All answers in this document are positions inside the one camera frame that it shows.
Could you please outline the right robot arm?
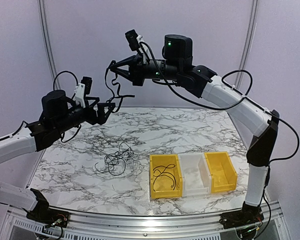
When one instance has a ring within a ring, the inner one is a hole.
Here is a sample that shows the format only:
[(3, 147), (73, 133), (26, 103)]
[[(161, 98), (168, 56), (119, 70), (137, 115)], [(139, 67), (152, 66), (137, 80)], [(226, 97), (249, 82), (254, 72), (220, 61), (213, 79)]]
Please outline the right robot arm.
[(247, 193), (242, 208), (221, 216), (221, 222), (248, 224), (261, 212), (261, 201), (266, 186), (270, 158), (278, 135), (279, 113), (258, 107), (245, 93), (229, 85), (218, 74), (204, 65), (193, 65), (191, 38), (167, 34), (164, 37), (162, 59), (156, 59), (150, 46), (134, 31), (125, 34), (129, 47), (135, 52), (110, 64), (110, 71), (142, 86), (146, 79), (174, 81), (197, 98), (209, 102), (208, 109), (226, 111), (247, 127), (253, 135), (247, 150), (249, 165)]

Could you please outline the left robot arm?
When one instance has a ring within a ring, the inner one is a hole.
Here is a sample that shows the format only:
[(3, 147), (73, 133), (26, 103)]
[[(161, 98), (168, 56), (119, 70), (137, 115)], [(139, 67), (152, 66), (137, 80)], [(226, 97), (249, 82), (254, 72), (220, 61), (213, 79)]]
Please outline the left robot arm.
[[(0, 164), (49, 148), (66, 131), (84, 122), (103, 125), (116, 106), (113, 102), (100, 102), (98, 97), (86, 97), (85, 91), (79, 93), (78, 100), (73, 100), (60, 89), (49, 92), (41, 103), (38, 121), (22, 124), (16, 132), (0, 139)], [(1, 181), (0, 204), (23, 208), (43, 223), (50, 222), (54, 216), (49, 202), (39, 190)]]

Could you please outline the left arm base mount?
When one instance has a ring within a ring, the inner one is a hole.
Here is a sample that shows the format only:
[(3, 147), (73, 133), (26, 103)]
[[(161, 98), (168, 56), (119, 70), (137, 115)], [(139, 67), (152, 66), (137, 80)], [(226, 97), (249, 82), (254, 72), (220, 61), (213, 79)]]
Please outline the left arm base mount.
[(47, 224), (48, 227), (57, 226), (66, 228), (70, 213), (68, 211), (51, 208), (48, 200), (39, 190), (31, 188), (30, 191), (35, 196), (36, 204), (33, 210), (25, 210), (27, 213), (26, 217), (36, 222)]

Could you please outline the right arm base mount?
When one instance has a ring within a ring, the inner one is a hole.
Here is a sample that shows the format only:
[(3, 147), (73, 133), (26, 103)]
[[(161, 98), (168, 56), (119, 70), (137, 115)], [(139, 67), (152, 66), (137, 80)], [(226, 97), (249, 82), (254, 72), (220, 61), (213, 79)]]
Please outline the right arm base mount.
[(222, 213), (219, 223), (224, 229), (230, 229), (260, 223), (263, 220), (264, 215), (261, 209), (261, 202), (257, 206), (254, 206), (244, 201), (242, 208), (239, 210)]

